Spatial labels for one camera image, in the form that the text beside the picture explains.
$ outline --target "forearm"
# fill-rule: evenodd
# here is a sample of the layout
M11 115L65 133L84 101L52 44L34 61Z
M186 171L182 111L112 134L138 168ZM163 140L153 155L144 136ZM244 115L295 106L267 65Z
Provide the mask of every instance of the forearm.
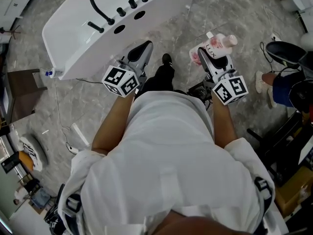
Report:
M228 106L223 105L214 92L212 92L212 97L215 144L224 148L238 137Z
M116 99L92 142L93 151L107 155L117 147L124 135L133 98L134 92Z

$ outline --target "white bathtub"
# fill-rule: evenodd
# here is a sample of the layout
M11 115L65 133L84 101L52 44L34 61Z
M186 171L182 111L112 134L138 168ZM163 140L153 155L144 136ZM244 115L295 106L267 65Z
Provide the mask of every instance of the white bathtub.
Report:
M192 0L135 0L136 9L131 9L128 0L95 0L97 6L114 25L108 25L91 6L90 0L66 0L49 19L43 29L43 39L53 67L64 70L60 79L83 78L94 75L112 56L149 32L162 22L178 14ZM126 16L121 17L116 9L122 7ZM142 18L134 16L145 11ZM99 33L87 23L103 27ZM115 34L117 27L125 29Z

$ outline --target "gray marble floor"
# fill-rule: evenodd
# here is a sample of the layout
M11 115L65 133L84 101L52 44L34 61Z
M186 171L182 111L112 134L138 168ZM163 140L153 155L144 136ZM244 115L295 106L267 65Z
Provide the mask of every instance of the gray marble floor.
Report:
M24 12L24 18L18 21L22 34L10 43L7 56L9 71L51 68L42 39L42 29L63 1L32 0ZM239 45L232 54L233 62L244 76L250 93L230 108L238 135L256 146L256 141L246 133L247 128L263 135L287 117L285 107L271 109L267 94L257 94L255 91L255 72L270 71L260 50L260 42L269 42L270 35L274 32L284 41L299 44L303 28L295 15L283 10L279 0L193 0L189 12L183 11L142 37L155 45L147 66L148 75L154 74L161 64L162 54L168 52L174 59L176 74L173 84L176 89L186 91L200 82L204 72L201 67L190 62L188 52L206 39L208 31L214 34L235 34L238 37ZM273 67L276 70L282 68L278 64L273 64ZM100 81L103 73L104 68L88 79ZM49 166L41 173L34 174L45 187L57 192L60 184L69 177L73 157L65 147L63 133L73 147L86 147L86 143L92 142L95 132L114 103L115 96L100 84L52 80L43 75L41 77L48 90L38 102L35 114L11 126L12 138L16 140L16 145L17 137L25 132L38 138L48 156ZM62 125L70 127L71 131L62 128L59 118Z

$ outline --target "bottle cap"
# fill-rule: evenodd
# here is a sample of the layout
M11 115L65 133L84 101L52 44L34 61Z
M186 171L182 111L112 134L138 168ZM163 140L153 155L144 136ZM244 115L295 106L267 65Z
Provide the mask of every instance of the bottle cap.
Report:
M238 44L238 40L234 35L229 35L227 37L224 37L222 39L222 42L226 48L231 48L231 47L236 46Z

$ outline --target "white shirt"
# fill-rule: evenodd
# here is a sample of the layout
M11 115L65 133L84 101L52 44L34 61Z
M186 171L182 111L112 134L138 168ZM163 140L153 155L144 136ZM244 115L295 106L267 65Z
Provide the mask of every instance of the white shirt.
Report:
M16 199L18 199L20 202L23 202L23 201L24 201L24 198L25 198L27 195L28 195L28 192L27 192L27 190L26 190L24 187L22 187L22 188L20 188L18 191L16 190L16 191L14 192L14 197L15 197Z
M260 216L255 176L267 170L245 139L222 149L212 139L202 102L175 92L148 92L133 104L120 144L104 157L92 151L72 161L59 204L80 191L88 234L149 234L170 210L208 216L254 232Z

